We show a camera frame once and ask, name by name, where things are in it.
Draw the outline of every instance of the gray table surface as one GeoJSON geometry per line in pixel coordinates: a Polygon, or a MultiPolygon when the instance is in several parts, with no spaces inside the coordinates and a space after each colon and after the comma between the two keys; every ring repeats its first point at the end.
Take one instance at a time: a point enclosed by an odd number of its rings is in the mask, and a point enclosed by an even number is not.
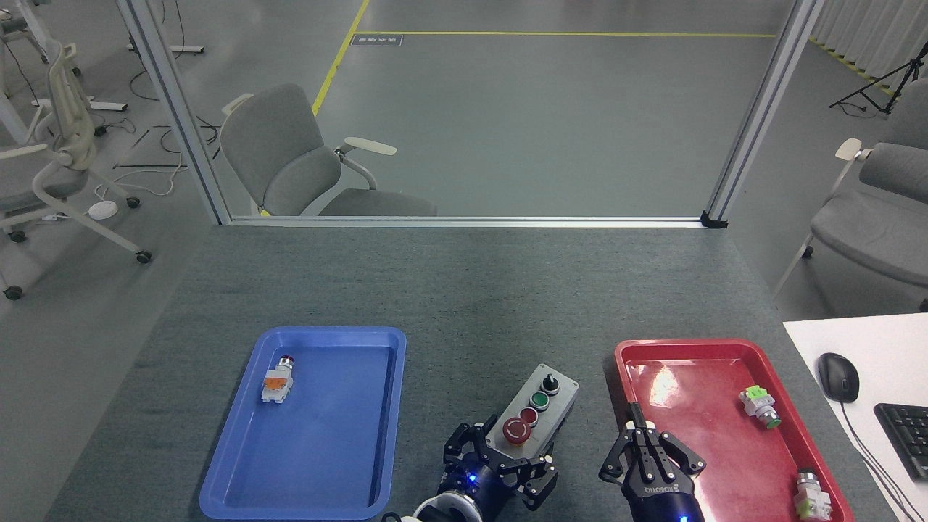
{"type": "Polygon", "coordinates": [[[767,352],[856,519],[894,518],[724,230],[217,227],[47,520],[207,520],[200,483],[238,379],[281,325],[406,333],[389,511],[433,495],[454,428],[502,412],[545,362],[581,383],[558,486],[499,519],[631,520],[597,479],[618,434],[603,361],[626,339],[742,337],[767,352]]]}

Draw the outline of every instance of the red emergency stop button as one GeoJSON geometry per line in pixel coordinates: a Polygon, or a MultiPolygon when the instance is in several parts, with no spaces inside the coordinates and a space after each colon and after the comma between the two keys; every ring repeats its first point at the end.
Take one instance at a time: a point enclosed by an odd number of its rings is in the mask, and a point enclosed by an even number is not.
{"type": "Polygon", "coordinates": [[[532,436],[532,428],[520,417],[511,417],[503,423],[503,437],[513,446],[521,446],[532,436]]]}

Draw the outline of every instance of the keyboard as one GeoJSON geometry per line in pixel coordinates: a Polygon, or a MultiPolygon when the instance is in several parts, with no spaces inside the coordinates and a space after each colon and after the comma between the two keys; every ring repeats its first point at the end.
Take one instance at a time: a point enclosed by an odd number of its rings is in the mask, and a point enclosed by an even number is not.
{"type": "Polygon", "coordinates": [[[873,412],[912,480],[928,481],[928,406],[880,403],[873,412]]]}

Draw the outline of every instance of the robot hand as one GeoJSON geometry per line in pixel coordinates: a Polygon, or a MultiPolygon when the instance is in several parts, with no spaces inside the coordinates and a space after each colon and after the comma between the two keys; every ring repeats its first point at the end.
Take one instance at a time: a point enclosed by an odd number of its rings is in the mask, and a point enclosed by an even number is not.
{"type": "Polygon", "coordinates": [[[689,476],[705,461],[670,432],[657,433],[641,407],[628,404],[632,420],[602,463],[599,478],[622,487],[636,522],[703,522],[689,476]]]}

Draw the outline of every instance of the yellow floor line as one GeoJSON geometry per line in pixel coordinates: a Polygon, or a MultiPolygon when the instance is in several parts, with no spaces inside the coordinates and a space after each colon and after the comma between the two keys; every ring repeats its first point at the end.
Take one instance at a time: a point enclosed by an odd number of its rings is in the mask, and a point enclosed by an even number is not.
{"type": "Polygon", "coordinates": [[[415,34],[427,36],[670,36],[709,38],[774,38],[776,34],[758,33],[567,33],[542,31],[357,31],[355,34],[415,34]]]}
{"type": "MultiPolygon", "coordinates": [[[[832,51],[832,50],[830,50],[830,49],[828,49],[824,44],[820,44],[820,43],[818,42],[818,40],[815,39],[815,36],[809,36],[809,42],[812,42],[813,44],[815,44],[816,46],[818,46],[821,50],[823,50],[823,51],[825,51],[826,53],[830,54],[834,59],[836,59],[836,60],[840,61],[841,63],[843,63],[843,64],[844,64],[845,66],[847,66],[847,68],[850,69],[851,71],[856,72],[857,75],[860,76],[861,78],[863,78],[864,80],[867,80],[868,82],[872,82],[873,80],[876,80],[876,78],[874,78],[874,77],[870,76],[869,74],[863,72],[863,70],[860,69],[860,68],[858,68],[857,65],[854,65],[854,62],[852,62],[852,61],[847,61],[846,59],[844,59],[843,56],[839,55],[838,53],[836,53],[836,52],[834,52],[834,51],[832,51]]],[[[883,91],[884,93],[886,93],[886,95],[888,95],[888,96],[892,96],[893,94],[895,94],[893,91],[889,90],[889,88],[887,88],[887,87],[886,87],[885,85],[883,85],[883,84],[877,84],[876,86],[877,86],[881,91],[883,91]]]]}
{"type": "Polygon", "coordinates": [[[319,114],[319,108],[322,107],[322,102],[326,99],[329,86],[332,85],[332,78],[335,77],[335,71],[337,71],[339,65],[342,64],[342,58],[344,58],[345,51],[348,49],[348,46],[351,44],[351,39],[354,38],[357,32],[357,25],[361,23],[361,17],[364,16],[364,11],[367,10],[368,3],[370,3],[370,0],[361,2],[361,7],[358,8],[357,14],[354,15],[354,21],[348,29],[345,39],[342,40],[342,46],[339,47],[339,54],[335,55],[335,60],[332,61],[332,66],[329,67],[329,73],[326,74],[326,80],[322,82],[322,86],[319,87],[319,94],[316,95],[316,101],[313,102],[313,114],[319,114]]]}

